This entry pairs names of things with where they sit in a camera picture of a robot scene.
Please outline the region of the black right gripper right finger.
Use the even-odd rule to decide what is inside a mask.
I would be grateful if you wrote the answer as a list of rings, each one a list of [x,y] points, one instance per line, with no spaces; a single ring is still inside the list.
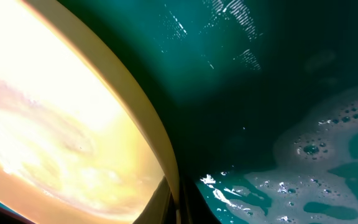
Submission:
[[[180,180],[180,213],[183,224],[221,224],[189,177]]]

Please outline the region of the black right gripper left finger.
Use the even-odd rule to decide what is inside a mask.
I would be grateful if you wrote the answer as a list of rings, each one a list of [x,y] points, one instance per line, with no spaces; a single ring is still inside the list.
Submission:
[[[133,224],[163,224],[169,208],[171,191],[163,176],[143,212]]]

